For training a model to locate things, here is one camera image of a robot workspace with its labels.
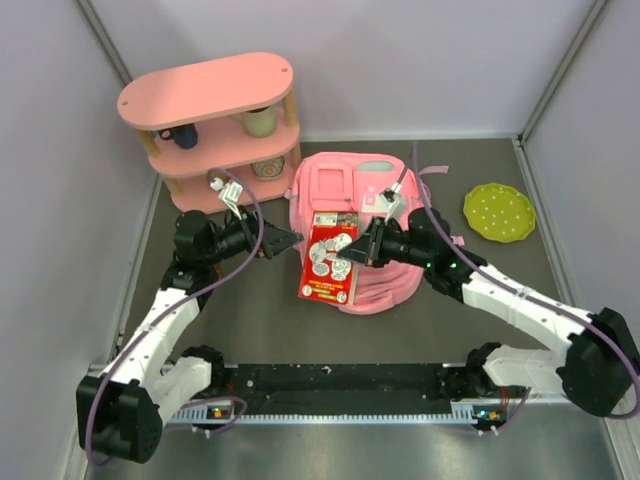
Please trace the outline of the red cover book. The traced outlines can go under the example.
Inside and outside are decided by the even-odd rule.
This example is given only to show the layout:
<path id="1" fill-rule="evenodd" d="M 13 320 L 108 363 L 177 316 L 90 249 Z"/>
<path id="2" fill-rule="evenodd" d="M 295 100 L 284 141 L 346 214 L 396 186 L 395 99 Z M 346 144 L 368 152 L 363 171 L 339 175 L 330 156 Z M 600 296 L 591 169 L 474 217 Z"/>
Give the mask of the red cover book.
<path id="1" fill-rule="evenodd" d="M 302 255 L 298 297 L 350 306 L 355 298 L 358 267 L 338 252 L 353 242 L 359 230 L 356 212 L 315 212 Z"/>

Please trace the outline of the pink student backpack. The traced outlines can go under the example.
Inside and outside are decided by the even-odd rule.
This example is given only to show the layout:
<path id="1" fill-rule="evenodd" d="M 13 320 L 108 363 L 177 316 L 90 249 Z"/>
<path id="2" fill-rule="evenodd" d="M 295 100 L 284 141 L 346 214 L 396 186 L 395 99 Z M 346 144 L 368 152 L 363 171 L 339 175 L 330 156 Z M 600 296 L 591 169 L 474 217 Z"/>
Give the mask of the pink student backpack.
<path id="1" fill-rule="evenodd" d="M 420 241 L 438 235 L 424 210 L 428 188 L 400 159 L 321 152 L 303 160 L 289 193 L 301 299 L 353 315 L 408 300 L 427 263 Z"/>

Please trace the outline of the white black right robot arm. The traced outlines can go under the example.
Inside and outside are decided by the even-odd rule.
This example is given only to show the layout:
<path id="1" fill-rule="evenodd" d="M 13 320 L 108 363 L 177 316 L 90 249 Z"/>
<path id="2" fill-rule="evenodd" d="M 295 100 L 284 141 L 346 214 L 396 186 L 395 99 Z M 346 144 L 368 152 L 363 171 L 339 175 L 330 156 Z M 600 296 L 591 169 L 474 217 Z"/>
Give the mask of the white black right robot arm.
<path id="1" fill-rule="evenodd" d="M 448 224 L 429 207 L 413 210 L 409 223 L 374 217 L 339 257 L 371 268 L 390 262 L 419 268 L 438 293 L 491 314 L 540 344 L 518 349 L 487 343 L 466 361 L 466 380 L 487 396 L 500 386 L 561 394 L 596 416 L 620 420 L 639 413 L 615 407 L 639 391 L 639 350 L 625 318 L 611 308 L 580 309 L 549 298 L 500 272 L 483 257 L 454 244 Z"/>

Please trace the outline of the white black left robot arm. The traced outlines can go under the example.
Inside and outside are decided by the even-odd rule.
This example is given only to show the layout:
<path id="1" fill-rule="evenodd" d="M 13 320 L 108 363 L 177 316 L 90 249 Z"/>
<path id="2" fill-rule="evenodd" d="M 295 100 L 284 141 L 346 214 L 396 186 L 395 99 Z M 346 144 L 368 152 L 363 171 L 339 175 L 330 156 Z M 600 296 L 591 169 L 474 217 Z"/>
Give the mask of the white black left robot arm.
<path id="1" fill-rule="evenodd" d="M 147 462 L 163 428 L 192 397 L 224 390 L 227 374 L 211 349 L 184 353 L 171 370 L 165 362 L 212 292 L 237 276 L 220 275 L 221 262 L 241 253 L 271 259 L 302 239 L 244 207 L 226 212 L 222 224 L 199 210 L 178 216 L 172 260 L 146 317 L 101 373 L 85 376 L 76 389 L 79 445 L 89 461 L 102 455 Z"/>

